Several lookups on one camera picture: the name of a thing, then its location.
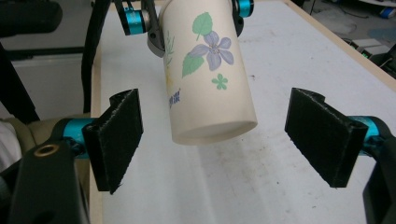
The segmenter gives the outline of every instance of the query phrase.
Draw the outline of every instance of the floral cup design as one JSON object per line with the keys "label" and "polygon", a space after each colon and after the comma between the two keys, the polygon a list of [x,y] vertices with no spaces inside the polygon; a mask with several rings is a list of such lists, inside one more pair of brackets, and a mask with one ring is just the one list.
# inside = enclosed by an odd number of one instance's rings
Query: floral cup design
{"label": "floral cup design", "polygon": [[228,83],[228,79],[226,77],[224,77],[222,74],[218,74],[218,78],[213,78],[212,82],[218,86],[219,91],[221,89],[227,90],[226,84]]}
{"label": "floral cup design", "polygon": [[230,38],[224,37],[219,41],[218,34],[212,31],[210,34],[205,35],[204,40],[208,46],[203,44],[196,46],[189,53],[191,57],[202,57],[206,55],[210,71],[214,71],[221,66],[221,59],[227,64],[233,64],[233,55],[227,50],[231,46]]}
{"label": "floral cup design", "polygon": [[212,30],[213,21],[208,12],[199,15],[193,22],[192,31],[198,34],[197,41],[202,35],[205,44],[199,44],[190,51],[183,61],[182,76],[185,77],[198,70],[205,62],[206,56],[207,63],[210,71],[215,71],[221,66],[221,62],[225,61],[227,64],[233,64],[233,54],[228,51],[232,41],[229,37],[219,39],[218,33]]}
{"label": "floral cup design", "polygon": [[172,38],[169,35],[169,31],[167,32],[166,37],[166,49],[165,49],[165,58],[166,58],[166,67],[165,67],[165,78],[166,78],[166,87],[168,89],[168,94],[170,94],[171,87],[173,86],[173,80],[171,78],[169,64],[172,62],[172,54],[174,53],[173,47],[175,43],[175,37]]}

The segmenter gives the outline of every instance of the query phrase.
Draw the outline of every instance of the paper cup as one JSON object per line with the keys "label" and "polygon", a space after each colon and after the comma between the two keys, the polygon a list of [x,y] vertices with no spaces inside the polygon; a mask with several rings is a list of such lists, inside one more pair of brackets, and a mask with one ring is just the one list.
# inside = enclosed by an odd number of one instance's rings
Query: paper cup
{"label": "paper cup", "polygon": [[257,125],[228,0],[168,0],[160,12],[172,138],[203,145]]}

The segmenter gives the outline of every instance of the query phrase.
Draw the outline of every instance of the white table surface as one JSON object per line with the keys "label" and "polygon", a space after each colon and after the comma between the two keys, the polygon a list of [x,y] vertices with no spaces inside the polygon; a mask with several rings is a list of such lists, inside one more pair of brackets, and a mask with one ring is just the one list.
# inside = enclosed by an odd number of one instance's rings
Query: white table surface
{"label": "white table surface", "polygon": [[162,59],[146,35],[124,36],[117,12],[108,12],[93,106],[104,112],[111,95],[138,88],[145,132],[122,186],[93,196],[94,222],[365,223],[362,191],[375,162],[359,157],[347,188],[331,189],[284,132],[290,91],[316,91],[342,113],[377,116],[396,133],[396,85],[299,13],[259,2],[245,19],[239,40],[258,127],[184,147],[171,139]]}

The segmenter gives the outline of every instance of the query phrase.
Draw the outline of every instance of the bolt hole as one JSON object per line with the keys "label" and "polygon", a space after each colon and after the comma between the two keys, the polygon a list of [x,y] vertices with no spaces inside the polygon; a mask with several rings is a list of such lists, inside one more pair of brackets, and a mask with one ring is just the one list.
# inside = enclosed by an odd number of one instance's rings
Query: bolt hole
{"label": "bolt hole", "polygon": [[43,146],[35,151],[35,156],[37,157],[46,157],[49,156],[56,151],[58,151],[59,147],[56,145],[47,145]]}
{"label": "bolt hole", "polygon": [[50,223],[54,218],[55,218],[54,211],[45,211],[45,212],[38,214],[38,216],[35,217],[35,219],[33,220],[33,224]]}

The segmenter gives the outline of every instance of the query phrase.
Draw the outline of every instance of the green leaf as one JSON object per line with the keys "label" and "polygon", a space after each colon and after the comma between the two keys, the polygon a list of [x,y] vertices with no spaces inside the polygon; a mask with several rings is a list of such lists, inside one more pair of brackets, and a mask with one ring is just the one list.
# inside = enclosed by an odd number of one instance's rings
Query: green leaf
{"label": "green leaf", "polygon": [[192,25],[192,31],[198,34],[197,40],[200,35],[208,35],[212,32],[213,21],[208,12],[205,12],[195,18]]}
{"label": "green leaf", "polygon": [[191,57],[189,54],[186,55],[183,61],[183,73],[182,77],[192,74],[204,63],[202,57]]}

